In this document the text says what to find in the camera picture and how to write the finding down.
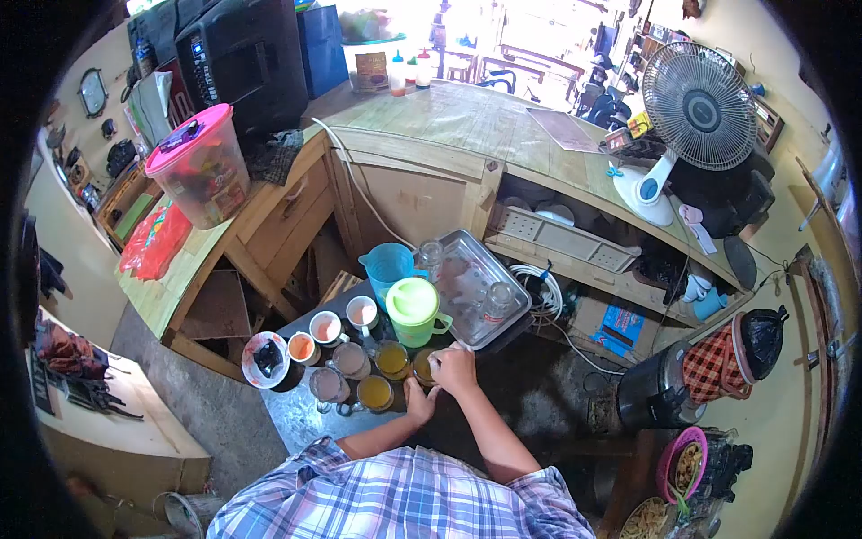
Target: plaid shirt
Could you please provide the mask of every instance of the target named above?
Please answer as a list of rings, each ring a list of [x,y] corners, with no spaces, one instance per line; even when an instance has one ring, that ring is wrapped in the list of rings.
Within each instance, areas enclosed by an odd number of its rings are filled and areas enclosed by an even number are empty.
[[[351,461],[329,437],[237,493],[207,537],[595,539],[555,467],[503,486],[421,447]]]

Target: red plastic bag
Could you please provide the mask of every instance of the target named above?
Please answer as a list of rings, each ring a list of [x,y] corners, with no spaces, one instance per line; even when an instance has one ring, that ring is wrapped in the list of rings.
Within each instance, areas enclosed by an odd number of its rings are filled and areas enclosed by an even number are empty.
[[[120,273],[140,280],[161,279],[183,248],[191,223],[174,204],[162,206],[134,228],[120,258]]]

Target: green pitcher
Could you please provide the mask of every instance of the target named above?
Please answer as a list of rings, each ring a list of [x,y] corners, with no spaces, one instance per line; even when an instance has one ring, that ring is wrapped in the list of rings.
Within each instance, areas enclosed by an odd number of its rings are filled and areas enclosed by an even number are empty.
[[[425,279],[408,277],[396,282],[386,293],[386,310],[398,342],[407,348],[424,346],[431,335],[443,334],[452,326],[452,317],[439,311],[440,295]],[[440,320],[445,326],[436,328]]]

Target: person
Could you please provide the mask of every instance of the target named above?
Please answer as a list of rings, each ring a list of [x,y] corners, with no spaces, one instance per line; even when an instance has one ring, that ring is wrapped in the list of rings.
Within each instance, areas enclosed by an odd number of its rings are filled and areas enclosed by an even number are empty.
[[[476,380],[457,342],[432,354],[426,396],[404,383],[407,413],[333,441],[324,437],[234,496],[207,537],[570,537],[595,539],[555,467],[542,469]],[[462,461],[400,447],[434,414],[438,393],[458,402],[490,479]]]

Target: fan base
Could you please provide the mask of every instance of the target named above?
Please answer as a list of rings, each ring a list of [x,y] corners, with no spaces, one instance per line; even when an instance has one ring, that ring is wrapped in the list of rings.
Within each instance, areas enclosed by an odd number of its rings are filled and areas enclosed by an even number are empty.
[[[673,224],[673,206],[671,206],[670,198],[662,194],[652,204],[647,205],[640,202],[634,191],[637,183],[643,178],[643,174],[627,169],[621,169],[620,172],[623,173],[623,176],[614,177],[614,187],[628,208],[636,216],[657,227],[671,226]]]

